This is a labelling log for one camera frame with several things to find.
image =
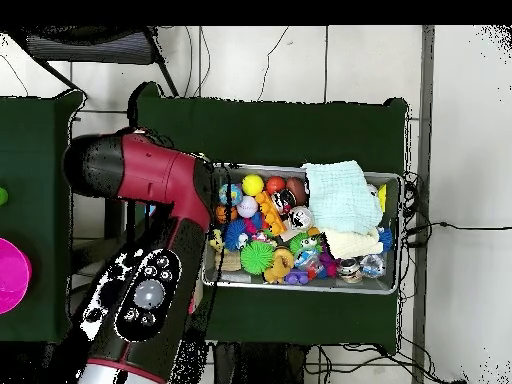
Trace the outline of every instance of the green tablecloth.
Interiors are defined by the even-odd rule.
[[[22,302],[0,315],[2,341],[60,341],[69,269],[69,187],[61,171],[71,115],[79,91],[55,99],[0,97],[0,237],[32,263]]]
[[[407,104],[245,103],[167,99],[148,84],[133,96],[140,126],[177,149],[213,161],[300,166],[356,160],[364,171],[402,174]],[[204,288],[204,313],[211,289]],[[393,295],[311,293],[219,287],[208,339],[331,344],[379,343],[395,351]]]

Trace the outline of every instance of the yellow toy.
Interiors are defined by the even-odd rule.
[[[320,231],[318,231],[318,228],[316,227],[311,227],[309,230],[308,230],[308,236],[311,237],[311,236],[316,236],[317,234],[320,234]]]
[[[386,212],[386,184],[379,187],[379,190],[377,191],[377,197],[379,198],[382,213]]]
[[[256,196],[263,191],[263,179],[256,174],[249,174],[242,180],[242,190],[247,196]]]
[[[274,252],[274,263],[263,273],[267,283],[282,283],[283,278],[293,268],[293,255],[285,247],[278,247]]]
[[[269,194],[266,191],[258,193],[255,197],[256,201],[260,205],[260,211],[265,217],[265,222],[270,225],[270,231],[274,237],[282,234],[286,231],[286,227],[279,216],[274,203],[270,199]]]
[[[224,242],[222,241],[220,230],[213,230],[212,237],[210,238],[210,246],[218,253],[221,253],[222,249],[224,249]]]

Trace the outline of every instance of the robot control buttons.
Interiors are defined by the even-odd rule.
[[[144,275],[146,277],[154,277],[157,274],[157,270],[154,266],[148,266],[144,268]]]
[[[162,271],[162,273],[160,274],[160,278],[162,279],[162,281],[170,281],[170,279],[172,278],[171,271]]]
[[[134,303],[142,309],[160,306],[165,298],[165,290],[157,280],[145,280],[135,289]]]
[[[124,315],[124,319],[128,322],[135,321],[139,317],[139,311],[135,308],[128,309],[128,312]]]
[[[156,321],[155,316],[153,314],[150,314],[149,312],[144,314],[144,316],[141,319],[142,325],[145,325],[148,327],[153,325],[155,323],[155,321]]]
[[[166,268],[167,265],[169,265],[169,258],[167,258],[166,256],[160,256],[160,257],[156,258],[156,264],[160,268]]]

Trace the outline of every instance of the orange ball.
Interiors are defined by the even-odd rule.
[[[272,195],[272,193],[284,189],[285,186],[286,183],[281,177],[270,177],[267,181],[267,192]]]
[[[221,224],[225,224],[228,220],[228,214],[227,214],[227,208],[224,205],[217,206],[217,209],[215,209],[215,217],[217,218],[217,221],[219,221]],[[231,207],[231,221],[234,221],[236,217],[238,216],[238,212],[236,211],[236,207]]]

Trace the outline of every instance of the green spiky ball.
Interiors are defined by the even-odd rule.
[[[300,249],[302,249],[300,242],[307,238],[309,238],[308,233],[299,233],[296,236],[294,236],[290,240],[290,251],[295,255],[295,253],[297,253]],[[316,250],[318,250],[318,252],[322,253],[322,246],[318,244],[316,246]]]
[[[261,241],[253,241],[240,253],[242,267],[249,274],[261,274],[272,265],[274,248]]]

